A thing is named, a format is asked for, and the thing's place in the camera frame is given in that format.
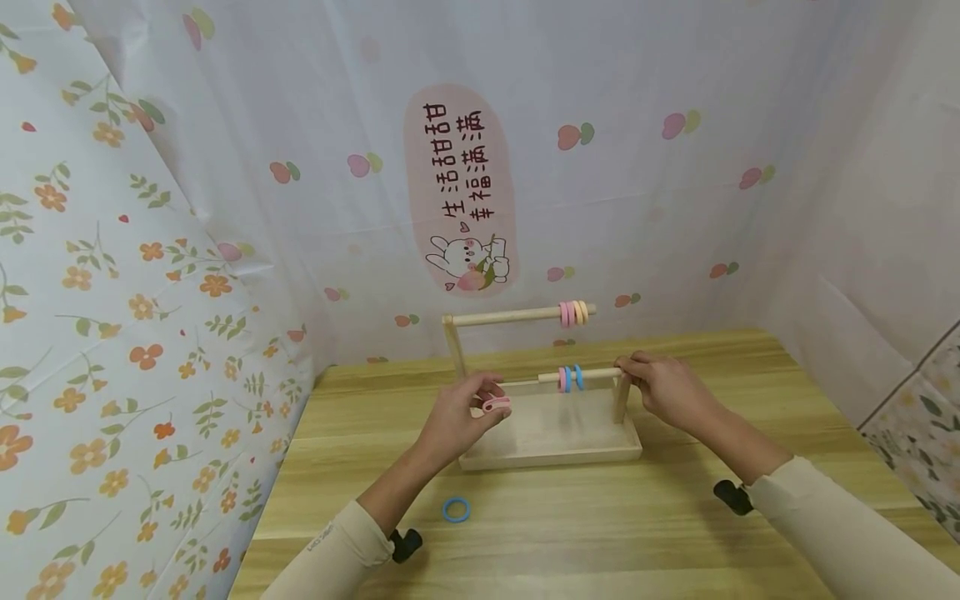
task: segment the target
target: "rabbit cartoon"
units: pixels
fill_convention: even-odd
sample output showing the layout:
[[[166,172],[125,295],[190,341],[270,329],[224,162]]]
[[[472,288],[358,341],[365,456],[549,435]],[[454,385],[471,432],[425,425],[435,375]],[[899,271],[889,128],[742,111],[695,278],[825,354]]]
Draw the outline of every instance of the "rabbit cartoon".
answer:
[[[479,269],[484,275],[492,270],[493,281],[497,283],[507,280],[510,259],[505,255],[507,241],[504,239],[494,236],[490,244],[484,246],[480,240],[473,237],[447,242],[445,238],[434,235],[430,238],[430,243],[442,254],[428,254],[427,262],[458,279]]]

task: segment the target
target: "blue ring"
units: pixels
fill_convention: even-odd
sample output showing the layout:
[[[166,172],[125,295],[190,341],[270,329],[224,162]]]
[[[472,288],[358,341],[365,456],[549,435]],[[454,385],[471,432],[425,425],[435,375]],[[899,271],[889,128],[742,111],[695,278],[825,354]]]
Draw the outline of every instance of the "blue ring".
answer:
[[[454,518],[454,517],[452,517],[452,516],[450,516],[450,515],[447,514],[446,509],[448,509],[451,504],[454,504],[454,503],[456,503],[456,502],[459,502],[460,504],[463,504],[463,505],[464,505],[464,508],[466,508],[466,510],[464,511],[464,513],[463,513],[462,516],[458,516],[458,517]],[[463,498],[463,497],[461,497],[461,496],[453,496],[452,498],[448,498],[448,499],[446,500],[446,502],[444,502],[444,518],[445,518],[448,522],[450,522],[450,523],[462,523],[462,522],[464,522],[465,520],[467,520],[469,517],[470,517],[470,503],[467,502],[467,500],[466,500],[465,498]]]

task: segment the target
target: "wrist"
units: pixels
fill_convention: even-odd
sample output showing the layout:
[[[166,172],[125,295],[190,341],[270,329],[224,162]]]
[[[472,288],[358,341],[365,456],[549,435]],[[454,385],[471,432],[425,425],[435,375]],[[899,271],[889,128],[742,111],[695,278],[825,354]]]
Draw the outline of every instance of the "wrist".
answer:
[[[427,479],[435,477],[452,462],[419,438],[404,452],[404,457],[417,475]]]
[[[702,444],[709,446],[712,440],[728,435],[742,421],[743,419],[734,411],[718,402],[685,431]]]

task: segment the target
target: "white long sleeve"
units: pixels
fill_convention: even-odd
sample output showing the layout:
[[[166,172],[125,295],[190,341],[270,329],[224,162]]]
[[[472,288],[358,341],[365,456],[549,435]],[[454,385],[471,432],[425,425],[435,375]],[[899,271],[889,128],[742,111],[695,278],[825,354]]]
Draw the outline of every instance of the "white long sleeve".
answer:
[[[306,545],[263,593],[263,600],[341,600],[390,560],[394,543],[373,518],[351,500]]]
[[[747,492],[838,598],[960,598],[960,576],[804,458]]]

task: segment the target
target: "black clamp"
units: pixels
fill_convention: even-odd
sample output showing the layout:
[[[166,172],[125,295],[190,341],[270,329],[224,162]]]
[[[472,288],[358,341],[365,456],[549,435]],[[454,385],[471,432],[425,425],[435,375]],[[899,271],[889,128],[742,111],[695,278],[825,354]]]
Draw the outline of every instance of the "black clamp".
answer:
[[[390,541],[394,543],[394,563],[401,564],[417,552],[423,545],[423,538],[416,529],[408,529],[406,536],[401,536],[396,529],[390,534]]]
[[[744,516],[754,509],[750,496],[743,486],[737,487],[730,479],[724,479],[713,486],[713,495],[723,500],[735,515]]]

